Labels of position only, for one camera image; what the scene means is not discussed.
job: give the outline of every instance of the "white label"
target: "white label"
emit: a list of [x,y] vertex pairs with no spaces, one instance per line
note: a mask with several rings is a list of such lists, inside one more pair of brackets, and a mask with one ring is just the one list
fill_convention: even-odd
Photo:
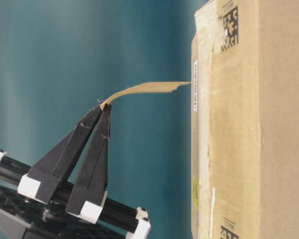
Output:
[[194,111],[197,111],[197,60],[194,62]]

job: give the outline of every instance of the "teal backdrop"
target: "teal backdrop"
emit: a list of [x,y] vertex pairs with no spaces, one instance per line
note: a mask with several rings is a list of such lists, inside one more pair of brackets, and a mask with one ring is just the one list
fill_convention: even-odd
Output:
[[[190,81],[204,2],[0,0],[0,148],[32,165],[112,93]],[[190,86],[113,102],[108,191],[148,209],[149,239],[191,238]]]

